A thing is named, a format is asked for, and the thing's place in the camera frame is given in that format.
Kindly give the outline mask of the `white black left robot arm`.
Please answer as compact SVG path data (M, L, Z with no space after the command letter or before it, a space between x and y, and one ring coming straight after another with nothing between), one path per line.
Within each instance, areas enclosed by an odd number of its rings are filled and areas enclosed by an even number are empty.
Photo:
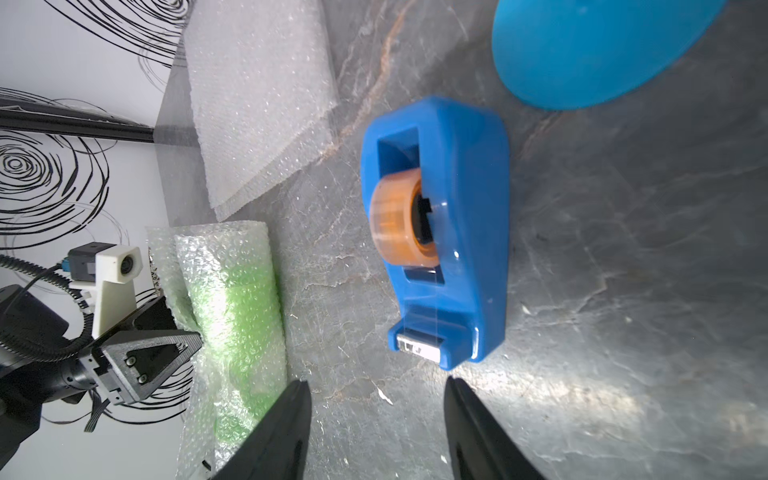
M178 406L189 378L181 370L201 349L197 332L176 327L163 297L142 306L66 359L42 361L1 349L1 462L36 433L46 403L90 397L88 429L111 406L152 410Z

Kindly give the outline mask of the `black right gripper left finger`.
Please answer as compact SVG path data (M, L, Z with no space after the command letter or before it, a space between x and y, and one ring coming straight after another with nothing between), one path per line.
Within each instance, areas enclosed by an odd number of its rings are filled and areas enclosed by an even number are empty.
M213 479L303 479L311 422L309 384L294 380Z

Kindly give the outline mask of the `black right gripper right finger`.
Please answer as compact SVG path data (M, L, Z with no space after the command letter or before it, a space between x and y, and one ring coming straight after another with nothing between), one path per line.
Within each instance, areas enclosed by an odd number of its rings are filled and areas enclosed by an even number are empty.
M446 380L444 418L456 479L544 480L469 384L459 377Z

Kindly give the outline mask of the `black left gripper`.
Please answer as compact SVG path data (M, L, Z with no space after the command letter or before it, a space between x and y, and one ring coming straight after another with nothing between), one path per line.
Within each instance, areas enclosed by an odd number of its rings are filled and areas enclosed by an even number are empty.
M202 346L199 333L177 330L161 296L92 342L80 362L113 404L135 405L148 400Z

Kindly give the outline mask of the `green plastic wine glass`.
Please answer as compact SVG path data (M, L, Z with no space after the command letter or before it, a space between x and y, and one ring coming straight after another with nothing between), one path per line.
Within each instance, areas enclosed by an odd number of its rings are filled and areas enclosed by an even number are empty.
M193 293L204 337L215 465L221 468L286 386L279 294L267 264L214 271Z

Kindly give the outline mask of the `blue tape dispenser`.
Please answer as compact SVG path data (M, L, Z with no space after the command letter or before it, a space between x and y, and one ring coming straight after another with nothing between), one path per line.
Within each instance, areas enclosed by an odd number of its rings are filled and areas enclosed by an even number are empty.
M420 168L439 265L383 260L399 305L394 351L450 371L479 362L505 338L510 253L510 142L490 109L432 96L376 118L362 144L360 179L370 203L386 175Z

